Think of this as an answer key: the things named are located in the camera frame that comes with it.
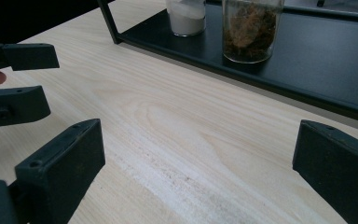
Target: light wood tabletop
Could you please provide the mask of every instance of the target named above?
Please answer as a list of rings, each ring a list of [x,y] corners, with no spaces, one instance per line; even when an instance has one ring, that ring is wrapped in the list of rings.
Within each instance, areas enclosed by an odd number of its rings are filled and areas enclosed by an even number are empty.
[[[123,32],[165,1],[109,6]],[[358,121],[115,45],[98,8],[24,43],[53,45],[61,68],[2,70],[0,88],[41,85],[51,115],[0,127],[0,179],[69,126],[101,119],[106,165],[71,223],[345,223],[292,158],[302,119],[357,139]]]

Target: jar of white powder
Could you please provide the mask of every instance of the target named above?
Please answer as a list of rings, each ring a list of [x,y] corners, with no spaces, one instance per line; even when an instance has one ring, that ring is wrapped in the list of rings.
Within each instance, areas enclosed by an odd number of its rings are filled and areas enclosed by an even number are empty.
[[[205,0],[166,0],[171,30],[188,36],[205,30]]]

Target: black shelf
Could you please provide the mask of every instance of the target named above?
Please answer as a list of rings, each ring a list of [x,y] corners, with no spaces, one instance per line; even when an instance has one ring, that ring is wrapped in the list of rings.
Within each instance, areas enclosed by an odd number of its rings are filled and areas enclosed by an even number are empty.
[[[358,120],[358,18],[285,10],[272,57],[241,64],[222,54],[220,5],[207,4],[205,32],[180,37],[172,34],[166,10],[120,34],[104,0],[98,1],[115,43],[124,41]]]

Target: transparent container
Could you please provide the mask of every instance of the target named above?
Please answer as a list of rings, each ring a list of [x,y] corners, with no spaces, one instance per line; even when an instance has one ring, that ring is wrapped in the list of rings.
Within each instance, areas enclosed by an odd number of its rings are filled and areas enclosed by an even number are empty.
[[[272,55],[284,0],[223,0],[223,54],[237,63]]]
[[[205,0],[166,0],[175,35],[197,35],[205,30]]]

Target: screw hole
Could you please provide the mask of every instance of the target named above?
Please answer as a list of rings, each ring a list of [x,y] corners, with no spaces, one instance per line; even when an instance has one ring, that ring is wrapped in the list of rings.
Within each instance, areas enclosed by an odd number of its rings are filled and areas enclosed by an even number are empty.
[[[37,167],[39,167],[39,166],[41,166],[42,165],[42,161],[32,161],[31,163],[30,163],[30,167],[31,168],[37,168]]]

